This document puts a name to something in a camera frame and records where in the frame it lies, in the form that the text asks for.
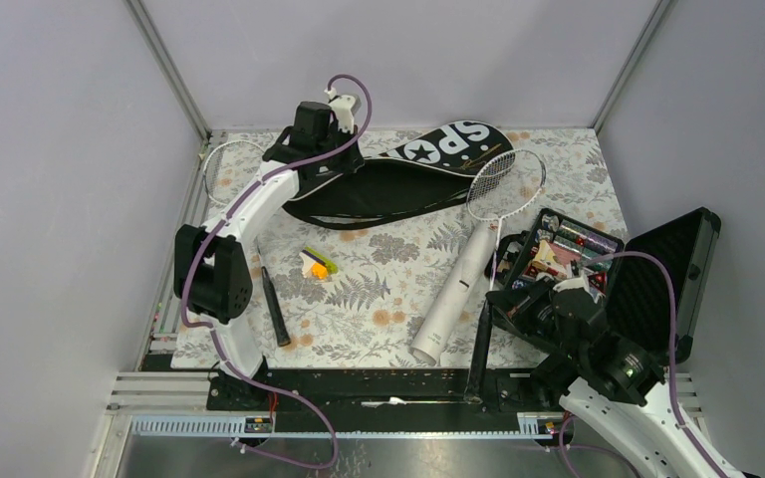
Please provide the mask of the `white shuttlecock tube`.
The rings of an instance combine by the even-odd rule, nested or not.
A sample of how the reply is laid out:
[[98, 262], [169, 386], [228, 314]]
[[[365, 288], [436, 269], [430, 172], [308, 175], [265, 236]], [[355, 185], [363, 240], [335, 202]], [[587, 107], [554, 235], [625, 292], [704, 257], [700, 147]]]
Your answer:
[[437, 365], [471, 292], [494, 251], [496, 227], [478, 222], [409, 346], [418, 360]]

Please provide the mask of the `white racket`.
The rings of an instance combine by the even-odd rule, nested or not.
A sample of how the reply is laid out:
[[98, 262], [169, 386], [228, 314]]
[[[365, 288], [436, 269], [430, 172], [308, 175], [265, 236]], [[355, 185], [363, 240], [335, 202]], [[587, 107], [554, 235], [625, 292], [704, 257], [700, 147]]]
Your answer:
[[[517, 148], [489, 160], [471, 183], [466, 206], [476, 220], [472, 237], [478, 240], [476, 264], [490, 267], [489, 289], [494, 287], [497, 251], [503, 222], [523, 211], [535, 200], [546, 182], [546, 165], [535, 152]], [[482, 390], [492, 333], [491, 307], [482, 303], [463, 399], [468, 404], [483, 401]]]
[[[265, 148], [249, 139], [235, 139], [215, 146], [204, 159], [201, 173], [208, 198], [226, 213], [252, 182], [262, 182], [261, 155]], [[277, 291], [267, 269], [260, 241], [254, 234], [250, 238], [258, 258], [263, 295], [268, 308], [276, 343], [288, 346], [292, 340], [279, 304]]]

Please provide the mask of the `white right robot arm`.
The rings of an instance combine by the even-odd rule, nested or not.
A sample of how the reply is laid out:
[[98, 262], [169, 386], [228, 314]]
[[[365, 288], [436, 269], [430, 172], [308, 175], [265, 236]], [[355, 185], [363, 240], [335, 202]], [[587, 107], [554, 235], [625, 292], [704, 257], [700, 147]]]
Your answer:
[[643, 477], [742, 476], [688, 419], [674, 378], [611, 328], [605, 307], [577, 281], [539, 281], [485, 299], [493, 325], [546, 353], [532, 372], [541, 408], [561, 406], [586, 422]]

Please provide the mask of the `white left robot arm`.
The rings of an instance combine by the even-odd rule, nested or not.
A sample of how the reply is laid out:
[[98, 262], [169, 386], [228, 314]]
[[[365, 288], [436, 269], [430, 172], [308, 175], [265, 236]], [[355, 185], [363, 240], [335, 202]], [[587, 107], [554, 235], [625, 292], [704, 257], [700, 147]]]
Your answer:
[[244, 408], [263, 405], [270, 386], [257, 374], [264, 355], [242, 316], [253, 293], [245, 246], [288, 201], [363, 166], [358, 139], [364, 130], [355, 123], [360, 107], [350, 94], [300, 103], [293, 124], [265, 151], [240, 192], [202, 225], [184, 224], [175, 234], [181, 319], [210, 333], [221, 368], [235, 377], [231, 396]]

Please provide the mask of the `black racket bag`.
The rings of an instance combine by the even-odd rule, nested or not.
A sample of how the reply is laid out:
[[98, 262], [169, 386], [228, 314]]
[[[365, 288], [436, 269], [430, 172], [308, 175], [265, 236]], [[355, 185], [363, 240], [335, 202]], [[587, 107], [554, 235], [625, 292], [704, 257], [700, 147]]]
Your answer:
[[488, 160], [512, 149], [499, 128], [458, 120], [366, 159], [284, 204], [305, 223], [354, 231], [436, 212], [465, 202], [468, 189]]

